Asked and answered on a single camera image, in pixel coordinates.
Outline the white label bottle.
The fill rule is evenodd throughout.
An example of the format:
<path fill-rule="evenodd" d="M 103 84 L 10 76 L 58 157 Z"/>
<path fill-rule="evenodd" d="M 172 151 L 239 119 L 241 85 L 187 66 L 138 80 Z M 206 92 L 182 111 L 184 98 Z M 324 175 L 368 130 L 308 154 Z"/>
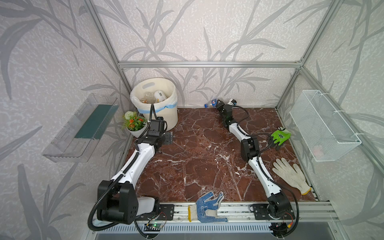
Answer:
<path fill-rule="evenodd" d="M 154 92 L 154 97 L 155 97 L 155 100 L 156 100 L 156 103 L 161 103 L 165 100 L 167 100 L 167 96 L 165 95 L 165 93 L 161 90 L 158 90 L 158 91 L 155 91 Z"/>

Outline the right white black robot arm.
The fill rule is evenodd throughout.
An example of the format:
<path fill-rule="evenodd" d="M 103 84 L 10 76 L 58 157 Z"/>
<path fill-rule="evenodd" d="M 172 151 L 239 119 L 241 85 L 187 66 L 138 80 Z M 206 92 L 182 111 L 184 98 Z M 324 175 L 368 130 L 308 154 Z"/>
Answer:
<path fill-rule="evenodd" d="M 267 133 L 253 135 L 246 133 L 233 117 L 234 108 L 240 107 L 235 105 L 234 102 L 226 104 L 222 100 L 217 100 L 216 109 L 219 112 L 224 127 L 240 141 L 242 159 L 251 166 L 263 186 L 269 203 L 267 213 L 272 219 L 276 220 L 283 218 L 287 214 L 291 214 L 292 217 L 298 220 L 299 205 L 297 198 L 294 198 L 296 205 L 296 213 L 294 214 L 291 202 L 283 190 L 288 190 L 290 193 L 292 191 L 276 183 L 262 161 L 261 153 L 267 150 L 270 145 L 261 150 L 257 137 L 267 136 L 271 138 L 272 136 Z"/>

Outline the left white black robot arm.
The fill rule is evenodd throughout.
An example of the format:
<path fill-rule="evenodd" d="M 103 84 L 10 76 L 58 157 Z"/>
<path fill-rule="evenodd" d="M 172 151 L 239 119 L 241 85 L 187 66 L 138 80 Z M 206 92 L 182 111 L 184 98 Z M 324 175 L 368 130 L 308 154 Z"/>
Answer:
<path fill-rule="evenodd" d="M 149 129 L 137 139 L 136 149 L 123 168 L 98 186 L 97 201 L 87 220 L 92 231 L 103 231 L 118 224 L 130 225 L 141 216 L 160 214 L 157 197 L 137 197 L 136 184 L 149 161 L 162 145 L 172 143 L 167 122 L 162 117 L 150 120 Z"/>

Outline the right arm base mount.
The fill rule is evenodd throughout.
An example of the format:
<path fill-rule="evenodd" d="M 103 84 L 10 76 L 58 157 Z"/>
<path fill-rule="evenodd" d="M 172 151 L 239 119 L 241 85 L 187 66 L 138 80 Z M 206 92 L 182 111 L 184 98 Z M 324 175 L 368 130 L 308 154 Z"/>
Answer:
<path fill-rule="evenodd" d="M 280 216 L 274 217 L 268 210 L 269 204 L 251 204 L 249 211 L 254 215 L 255 220 L 264 221 L 286 221 L 295 220 L 295 211 L 289 207 L 287 211 L 283 212 Z"/>

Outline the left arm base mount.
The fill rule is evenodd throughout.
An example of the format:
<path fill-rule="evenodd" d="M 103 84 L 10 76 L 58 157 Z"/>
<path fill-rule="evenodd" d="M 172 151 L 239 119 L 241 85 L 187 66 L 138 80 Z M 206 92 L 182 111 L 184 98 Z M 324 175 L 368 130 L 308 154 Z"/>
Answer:
<path fill-rule="evenodd" d="M 153 212 L 141 215 L 140 220 L 149 221 L 156 217 L 157 221 L 172 221 L 174 219 L 174 213 L 174 204 L 160 204 L 158 207 L 155 207 Z"/>

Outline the clear crushed plastic bottle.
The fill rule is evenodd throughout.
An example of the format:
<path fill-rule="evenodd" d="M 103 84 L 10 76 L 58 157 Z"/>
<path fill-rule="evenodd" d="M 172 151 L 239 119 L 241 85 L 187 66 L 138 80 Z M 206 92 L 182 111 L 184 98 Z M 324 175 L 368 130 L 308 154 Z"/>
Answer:
<path fill-rule="evenodd" d="M 142 100 L 147 100 L 148 104 L 156 103 L 156 100 L 155 100 L 153 92 L 145 92 L 144 97 L 142 98 Z"/>

